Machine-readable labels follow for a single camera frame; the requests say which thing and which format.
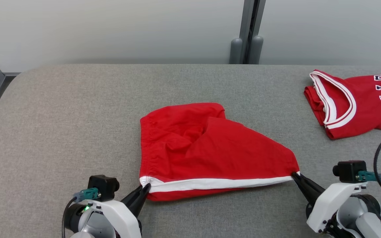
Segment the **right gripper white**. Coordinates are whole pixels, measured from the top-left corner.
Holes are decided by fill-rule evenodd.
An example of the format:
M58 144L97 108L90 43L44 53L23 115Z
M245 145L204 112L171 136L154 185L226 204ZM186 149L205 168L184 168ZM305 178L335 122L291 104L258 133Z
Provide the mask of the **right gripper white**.
M353 197L366 188L363 183L334 183L326 190L310 178L299 172L292 172L292 178L301 190L307 202L313 208L307 224L315 232L322 232L326 228L324 221L332 220L336 215L337 227L350 234L359 234L356 220L368 212L366 203Z

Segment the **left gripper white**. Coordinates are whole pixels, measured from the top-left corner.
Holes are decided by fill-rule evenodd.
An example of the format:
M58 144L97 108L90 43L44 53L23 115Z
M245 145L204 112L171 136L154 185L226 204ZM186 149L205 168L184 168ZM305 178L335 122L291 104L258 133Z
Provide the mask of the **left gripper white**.
M138 216L150 192L151 184L127 194L120 201L89 200L87 209L88 238L141 238Z

